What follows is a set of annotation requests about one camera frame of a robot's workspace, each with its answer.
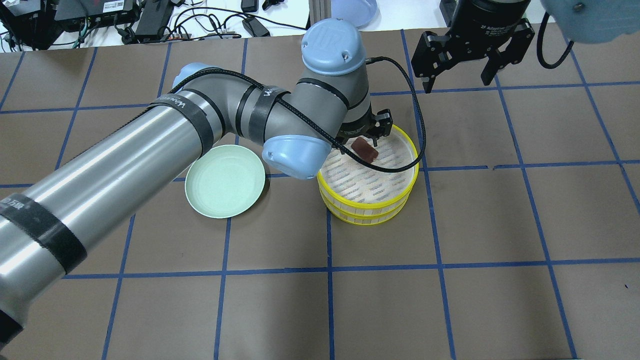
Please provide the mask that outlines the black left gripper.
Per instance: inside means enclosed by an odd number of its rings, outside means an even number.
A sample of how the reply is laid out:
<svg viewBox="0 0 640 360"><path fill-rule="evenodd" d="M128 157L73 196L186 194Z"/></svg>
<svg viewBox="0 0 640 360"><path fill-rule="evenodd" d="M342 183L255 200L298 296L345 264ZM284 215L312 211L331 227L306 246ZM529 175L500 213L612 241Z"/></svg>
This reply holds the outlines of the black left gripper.
<svg viewBox="0 0 640 360"><path fill-rule="evenodd" d="M390 109L382 109L374 114L371 101L362 100L347 110L345 119L334 138L345 145L349 139L363 136L371 139L373 146L377 148L378 140L388 137L392 129L393 116Z"/></svg>

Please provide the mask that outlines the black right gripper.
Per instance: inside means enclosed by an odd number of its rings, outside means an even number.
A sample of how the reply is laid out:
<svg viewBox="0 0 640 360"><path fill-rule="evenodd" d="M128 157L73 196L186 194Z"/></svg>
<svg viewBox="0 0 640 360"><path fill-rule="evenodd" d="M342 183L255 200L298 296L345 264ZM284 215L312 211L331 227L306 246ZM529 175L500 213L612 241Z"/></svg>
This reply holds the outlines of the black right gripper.
<svg viewBox="0 0 640 360"><path fill-rule="evenodd" d="M422 80L430 94L441 73L453 68L453 62L488 57L480 75L489 86L498 71L509 64L521 63L532 43L535 31L525 12L529 0L446 0L446 35L426 30L420 35L411 58L414 75Z"/></svg>

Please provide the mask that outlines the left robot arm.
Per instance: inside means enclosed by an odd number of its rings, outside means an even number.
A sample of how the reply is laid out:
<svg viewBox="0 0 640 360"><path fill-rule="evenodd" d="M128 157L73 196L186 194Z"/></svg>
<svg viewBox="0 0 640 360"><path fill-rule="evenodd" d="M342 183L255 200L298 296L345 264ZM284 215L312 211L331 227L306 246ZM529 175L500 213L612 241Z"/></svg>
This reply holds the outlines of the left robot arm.
<svg viewBox="0 0 640 360"><path fill-rule="evenodd" d="M1 201L1 345L26 325L30 305L116 226L202 158L227 133L263 146L262 158L315 178L332 148L390 134L374 114L359 30L343 19L312 25L293 91L237 71L190 63L137 117L22 193Z"/></svg>

